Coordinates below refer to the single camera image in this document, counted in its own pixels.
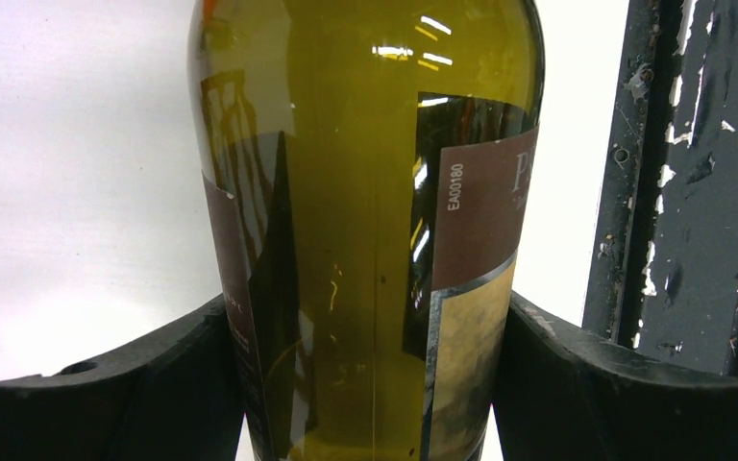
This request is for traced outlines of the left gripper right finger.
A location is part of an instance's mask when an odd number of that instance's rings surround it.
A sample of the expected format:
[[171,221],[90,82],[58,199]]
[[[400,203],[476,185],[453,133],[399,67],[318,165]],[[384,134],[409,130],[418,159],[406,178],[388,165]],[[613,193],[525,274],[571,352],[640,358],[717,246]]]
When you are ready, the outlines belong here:
[[507,460],[738,460],[738,378],[646,357],[520,295],[493,404]]

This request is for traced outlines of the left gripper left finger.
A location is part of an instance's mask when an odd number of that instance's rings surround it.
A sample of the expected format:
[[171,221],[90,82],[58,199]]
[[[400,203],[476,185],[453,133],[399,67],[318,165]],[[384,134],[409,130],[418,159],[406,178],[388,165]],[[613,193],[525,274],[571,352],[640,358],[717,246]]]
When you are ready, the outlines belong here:
[[232,460],[242,420],[215,298],[55,375],[0,381],[0,460]]

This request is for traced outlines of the dark wine bottle brown label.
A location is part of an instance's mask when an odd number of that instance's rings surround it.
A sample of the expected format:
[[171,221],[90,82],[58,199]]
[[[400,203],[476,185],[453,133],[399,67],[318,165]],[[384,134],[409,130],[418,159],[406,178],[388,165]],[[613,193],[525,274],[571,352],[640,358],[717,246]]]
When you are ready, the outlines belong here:
[[199,1],[188,71],[258,460],[477,460],[539,132],[531,1]]

